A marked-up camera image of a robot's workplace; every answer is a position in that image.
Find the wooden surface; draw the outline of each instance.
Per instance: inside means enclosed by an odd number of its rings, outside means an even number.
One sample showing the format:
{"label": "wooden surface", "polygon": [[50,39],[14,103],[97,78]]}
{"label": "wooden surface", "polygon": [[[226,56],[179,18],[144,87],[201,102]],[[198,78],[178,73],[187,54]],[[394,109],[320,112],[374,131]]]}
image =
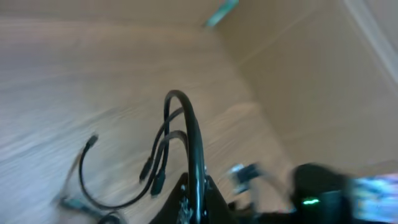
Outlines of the wooden surface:
{"label": "wooden surface", "polygon": [[0,0],[0,13],[202,26],[223,0]]}
{"label": "wooden surface", "polygon": [[[93,132],[99,141],[85,161],[89,190],[108,203],[137,194],[171,89],[190,97],[208,173],[228,200],[234,196],[224,175],[235,163],[258,161],[287,178],[289,160],[212,32],[1,17],[0,223],[90,223],[52,199]],[[171,129],[185,129],[183,118]],[[147,223],[186,169],[182,144],[173,141],[161,195],[125,209],[130,223]],[[262,186],[261,207],[282,208]],[[76,178],[72,190],[80,194]]]}
{"label": "wooden surface", "polygon": [[398,164],[398,56],[376,24],[398,1],[372,2],[376,21],[362,1],[247,0],[217,27],[295,164]]}

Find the teal object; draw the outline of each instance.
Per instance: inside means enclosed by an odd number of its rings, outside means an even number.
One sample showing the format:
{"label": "teal object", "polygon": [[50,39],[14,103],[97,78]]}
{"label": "teal object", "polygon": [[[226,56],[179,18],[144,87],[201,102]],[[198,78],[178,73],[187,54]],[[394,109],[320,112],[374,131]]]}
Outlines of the teal object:
{"label": "teal object", "polygon": [[222,4],[216,13],[214,13],[210,19],[207,20],[206,26],[213,27],[215,26],[222,18],[224,18],[227,13],[229,13],[237,4],[239,0],[226,0],[224,4]]}

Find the cable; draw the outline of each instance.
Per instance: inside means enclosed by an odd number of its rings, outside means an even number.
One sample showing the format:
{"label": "cable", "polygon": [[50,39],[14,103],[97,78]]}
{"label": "cable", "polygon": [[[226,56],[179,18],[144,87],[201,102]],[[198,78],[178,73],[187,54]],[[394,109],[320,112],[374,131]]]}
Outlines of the cable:
{"label": "cable", "polygon": [[86,143],[86,146],[83,148],[82,152],[81,152],[81,157],[80,157],[80,161],[79,161],[79,167],[78,167],[78,175],[79,175],[79,183],[80,183],[80,188],[81,191],[83,192],[83,195],[88,199],[89,202],[91,202],[94,206],[101,208],[101,209],[106,209],[106,210],[117,210],[117,209],[121,209],[121,208],[125,208],[128,207],[132,204],[134,204],[135,202],[137,202],[139,199],[141,199],[145,193],[149,190],[149,187],[153,181],[153,179],[155,178],[156,175],[156,171],[157,168],[159,166],[160,163],[160,159],[162,157],[162,152],[164,150],[165,145],[173,138],[179,138],[181,141],[183,141],[184,146],[188,145],[188,138],[187,135],[183,132],[183,131],[173,131],[170,134],[168,134],[166,137],[163,138],[163,140],[161,140],[157,153],[156,153],[156,157],[155,157],[155,162],[154,162],[154,166],[152,169],[152,172],[150,173],[148,182],[146,183],[144,189],[141,191],[141,193],[139,193],[135,198],[131,199],[130,201],[123,203],[121,205],[104,205],[100,202],[98,202],[97,200],[95,200],[87,191],[85,184],[84,184],[84,180],[83,180],[83,162],[84,159],[86,157],[86,153],[90,150],[90,148],[93,147],[94,143],[96,142],[96,140],[98,139],[97,136],[92,136]]}
{"label": "cable", "polygon": [[[139,175],[139,181],[142,182],[146,176],[148,175],[149,171],[152,168],[152,162],[154,160],[154,156],[155,156],[155,151],[156,151],[156,147],[157,147],[157,143],[159,142],[160,137],[162,136],[162,132],[164,131],[164,136],[169,134],[169,124],[170,122],[176,118],[178,115],[182,114],[183,112],[183,108],[179,108],[177,110],[175,110],[170,116],[165,117],[163,124],[161,125],[161,127],[159,128],[156,137],[155,137],[155,141],[154,144],[152,146],[152,150],[150,152],[150,156],[147,160],[147,162],[145,163],[144,167],[141,170],[141,173]],[[163,155],[163,162],[162,162],[162,169],[165,170],[166,168],[166,163],[167,163],[167,153],[165,153],[166,151],[168,152],[169,150],[169,144],[167,144],[165,146],[165,150],[164,150],[164,155]]]}
{"label": "cable", "polygon": [[[179,138],[183,142],[184,147],[185,147],[185,151],[187,152],[187,147],[188,147],[187,134],[185,134],[185,132],[183,132],[183,131],[173,131],[172,133],[175,135],[176,138]],[[163,148],[163,161],[164,161],[164,158],[165,158],[164,151],[165,151],[166,145],[168,145],[168,144],[169,144],[169,142],[167,141],[165,143],[164,148]],[[156,171],[156,169],[157,169],[157,167],[159,165],[159,162],[160,161],[155,160],[155,164],[154,164],[154,168],[153,168],[154,171]],[[152,196],[156,196],[156,195],[160,194],[160,192],[162,191],[162,188],[163,188],[163,184],[164,184],[165,178],[166,178],[165,169],[163,169],[161,167],[159,169],[158,173],[156,174],[156,177],[154,179],[154,183],[152,184],[152,188],[150,190],[150,194]]]}

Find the wooden wall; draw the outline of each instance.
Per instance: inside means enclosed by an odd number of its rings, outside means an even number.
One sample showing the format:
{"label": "wooden wall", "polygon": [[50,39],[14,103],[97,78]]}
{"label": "wooden wall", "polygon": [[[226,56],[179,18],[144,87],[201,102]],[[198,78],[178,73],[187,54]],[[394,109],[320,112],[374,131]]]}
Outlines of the wooden wall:
{"label": "wooden wall", "polygon": [[2,14],[201,26],[222,0],[0,0]]}
{"label": "wooden wall", "polygon": [[247,0],[218,31],[291,158],[360,173],[396,164],[398,89],[345,3]]}

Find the green light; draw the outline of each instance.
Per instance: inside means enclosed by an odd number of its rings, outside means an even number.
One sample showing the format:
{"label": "green light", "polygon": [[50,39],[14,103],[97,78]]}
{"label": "green light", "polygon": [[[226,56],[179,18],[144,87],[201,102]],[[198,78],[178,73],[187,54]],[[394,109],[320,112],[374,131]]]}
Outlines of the green light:
{"label": "green light", "polygon": [[306,201],[303,202],[304,205],[313,205],[313,204],[316,204],[316,203],[319,203],[318,199],[306,200]]}

